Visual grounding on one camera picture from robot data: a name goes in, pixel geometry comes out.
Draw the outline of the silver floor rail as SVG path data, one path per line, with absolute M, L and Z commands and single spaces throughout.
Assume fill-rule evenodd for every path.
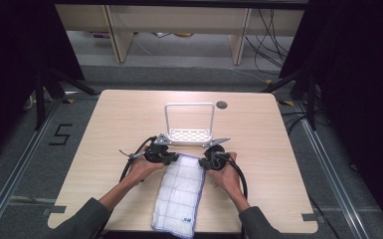
M 45 119 L 39 126 L 20 121 L 0 147 L 0 219 L 61 104 L 60 100 L 45 104 Z
M 343 186 L 316 130 L 307 119 L 302 121 L 302 125 L 354 239 L 370 239 L 365 224 Z

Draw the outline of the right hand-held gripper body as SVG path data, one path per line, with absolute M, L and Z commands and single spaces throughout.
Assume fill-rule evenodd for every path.
M 215 138 L 206 142 L 203 147 L 205 148 L 204 157 L 209 160 L 207 164 L 210 165 L 212 170 L 221 170 L 225 167 L 230 158 L 230 154 L 225 151 L 222 146 L 223 142 L 230 140 L 229 137 Z

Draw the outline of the white cloth with purple lines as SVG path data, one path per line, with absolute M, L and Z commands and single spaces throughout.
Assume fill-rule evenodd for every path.
M 194 156 L 180 154 L 165 170 L 153 210 L 154 231 L 192 239 L 205 181 L 205 170 Z

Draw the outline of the person's right hand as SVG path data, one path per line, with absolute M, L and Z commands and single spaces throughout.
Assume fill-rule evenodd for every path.
M 213 178 L 215 186 L 220 186 L 233 202 L 245 200 L 241 190 L 239 174 L 229 162 L 226 163 L 222 170 L 210 169 L 208 174 Z

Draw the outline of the person's left hand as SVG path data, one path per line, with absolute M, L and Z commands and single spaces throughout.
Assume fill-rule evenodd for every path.
M 123 179 L 128 185 L 135 186 L 143 181 L 154 171 L 162 169 L 164 164 L 161 162 L 149 162 L 144 156 L 137 158 L 131 165 L 126 177 Z

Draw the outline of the dark curtain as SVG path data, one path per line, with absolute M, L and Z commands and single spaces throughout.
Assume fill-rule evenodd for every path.
M 281 75 L 298 70 L 327 35 L 317 83 L 343 145 L 383 212 L 383 0 L 307 4 Z
M 55 2 L 0 0 L 0 142 L 45 69 L 84 77 Z

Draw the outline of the beige wooden desk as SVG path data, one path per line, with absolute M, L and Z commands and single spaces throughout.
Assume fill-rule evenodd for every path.
M 107 32 L 118 63 L 125 61 L 133 34 L 220 34 L 229 38 L 233 63 L 241 63 L 244 37 L 267 32 L 292 37 L 301 10 L 58 4 L 67 31 Z

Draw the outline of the black metal stand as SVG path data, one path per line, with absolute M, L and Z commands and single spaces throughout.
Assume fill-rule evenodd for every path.
M 45 67 L 37 72 L 35 80 L 35 95 L 36 95 L 36 111 L 37 122 L 36 130 L 38 130 L 45 122 L 45 95 L 44 90 L 47 90 L 52 100 L 61 100 L 65 97 L 66 93 L 63 90 L 60 82 L 68 83 L 69 85 L 77 88 L 78 90 L 91 95 L 98 95 L 98 91 L 84 85 L 78 80 L 75 80 L 68 75 L 57 71 L 55 69 Z
M 314 122 L 315 80 L 313 74 L 309 70 L 297 70 L 282 78 L 277 83 L 268 86 L 263 90 L 263 93 L 272 93 L 290 82 L 294 82 L 289 94 L 293 100 L 301 100 L 304 96 L 307 96 L 307 113 L 305 115 L 311 129 L 316 130 Z

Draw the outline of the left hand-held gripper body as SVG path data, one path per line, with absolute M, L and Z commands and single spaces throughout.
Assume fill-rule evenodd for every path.
M 149 162 L 162 163 L 162 159 L 169 158 L 168 147 L 171 140 L 161 133 L 158 136 L 151 136 L 146 139 L 135 153 L 126 154 L 122 150 L 119 152 L 128 157 L 129 161 L 134 161 L 140 156 L 144 156 Z

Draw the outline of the white metal rack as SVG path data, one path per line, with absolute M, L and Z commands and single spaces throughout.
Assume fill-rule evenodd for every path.
M 204 144 L 213 138 L 212 103 L 170 103 L 164 107 L 166 131 L 173 143 Z

